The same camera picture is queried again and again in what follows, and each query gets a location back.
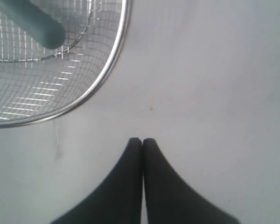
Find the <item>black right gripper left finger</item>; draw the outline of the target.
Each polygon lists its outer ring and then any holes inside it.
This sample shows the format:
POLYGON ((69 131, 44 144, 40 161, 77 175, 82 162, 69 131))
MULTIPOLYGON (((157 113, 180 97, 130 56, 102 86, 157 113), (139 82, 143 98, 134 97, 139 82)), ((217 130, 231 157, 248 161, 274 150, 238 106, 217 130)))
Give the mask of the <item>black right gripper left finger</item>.
POLYGON ((117 164, 101 184, 54 223, 139 224, 142 187, 142 142, 130 138, 117 164))

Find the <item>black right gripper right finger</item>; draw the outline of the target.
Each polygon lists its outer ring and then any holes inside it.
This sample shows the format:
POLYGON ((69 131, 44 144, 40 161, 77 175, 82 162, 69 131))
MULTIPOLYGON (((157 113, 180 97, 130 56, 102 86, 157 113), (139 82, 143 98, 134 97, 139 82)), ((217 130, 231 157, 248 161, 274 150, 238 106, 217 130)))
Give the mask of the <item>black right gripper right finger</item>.
POLYGON ((150 224, 238 224, 195 192, 171 167, 156 140, 143 141, 143 171, 150 224))

